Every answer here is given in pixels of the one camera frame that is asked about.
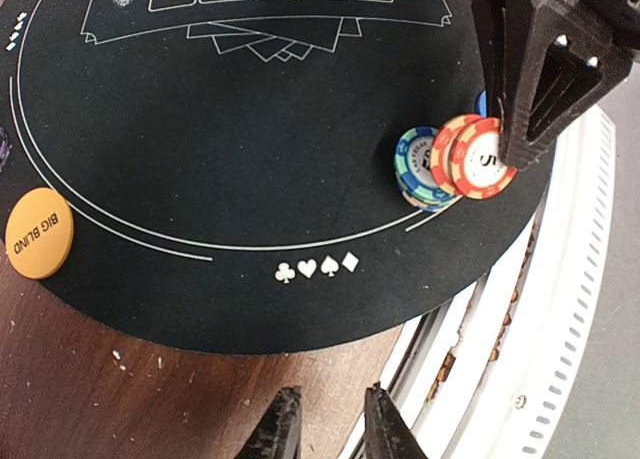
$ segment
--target wooden table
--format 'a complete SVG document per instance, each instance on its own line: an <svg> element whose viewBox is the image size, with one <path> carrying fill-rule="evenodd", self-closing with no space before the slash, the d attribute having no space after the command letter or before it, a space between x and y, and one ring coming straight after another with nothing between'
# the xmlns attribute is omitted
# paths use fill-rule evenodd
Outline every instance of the wooden table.
<svg viewBox="0 0 640 459"><path fill-rule="evenodd" d="M334 459L398 334L279 357L185 353L82 316L4 257L0 459L233 457L291 385L303 391L304 457Z"/></svg>

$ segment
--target red poker chip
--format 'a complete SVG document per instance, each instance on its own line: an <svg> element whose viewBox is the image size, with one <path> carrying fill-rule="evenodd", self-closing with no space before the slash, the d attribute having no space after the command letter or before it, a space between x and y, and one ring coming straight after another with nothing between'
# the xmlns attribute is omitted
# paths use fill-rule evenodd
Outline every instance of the red poker chip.
<svg viewBox="0 0 640 459"><path fill-rule="evenodd" d="M451 177L456 188L472 199L489 199L502 192L516 169L500 161L500 120L481 119L464 128L451 150Z"/></svg>
<svg viewBox="0 0 640 459"><path fill-rule="evenodd" d="M477 114L465 114L457 116L448 121L433 141L429 161L431 165L431 175L438 184L438 187L452 196L460 196L462 192L458 190L451 177L450 153L451 147L458 135L469 124L482 119Z"/></svg>

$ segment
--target poker table mat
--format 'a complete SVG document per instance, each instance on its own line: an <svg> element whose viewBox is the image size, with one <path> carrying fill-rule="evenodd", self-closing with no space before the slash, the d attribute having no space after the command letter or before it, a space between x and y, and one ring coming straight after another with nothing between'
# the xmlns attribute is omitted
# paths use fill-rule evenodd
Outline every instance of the poker table mat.
<svg viewBox="0 0 640 459"><path fill-rule="evenodd" d="M484 89L466 0L7 0L0 24L1 230L60 192L74 244L43 284L141 339L264 354L396 326L488 271L548 182L551 154L429 222L398 191L402 133Z"/></svg>

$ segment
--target white diamond symbol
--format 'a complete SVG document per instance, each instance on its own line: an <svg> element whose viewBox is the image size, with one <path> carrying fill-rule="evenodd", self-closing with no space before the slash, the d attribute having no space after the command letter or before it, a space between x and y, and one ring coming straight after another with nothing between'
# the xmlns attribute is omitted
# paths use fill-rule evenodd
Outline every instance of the white diamond symbol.
<svg viewBox="0 0 640 459"><path fill-rule="evenodd" d="M353 272L356 270L356 267L358 267L359 262L360 262L360 259L358 259L355 255L351 254L350 252L347 252L347 255L344 256L344 259L342 260L342 265L349 272Z"/></svg>

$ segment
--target gray floor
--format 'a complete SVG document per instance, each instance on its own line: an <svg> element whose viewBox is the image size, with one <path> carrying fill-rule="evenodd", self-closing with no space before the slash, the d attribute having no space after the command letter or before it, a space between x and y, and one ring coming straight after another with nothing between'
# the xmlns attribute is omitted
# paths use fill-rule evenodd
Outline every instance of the gray floor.
<svg viewBox="0 0 640 459"><path fill-rule="evenodd" d="M609 254L589 345L545 459L640 458L640 65L602 106L618 130Z"/></svg>

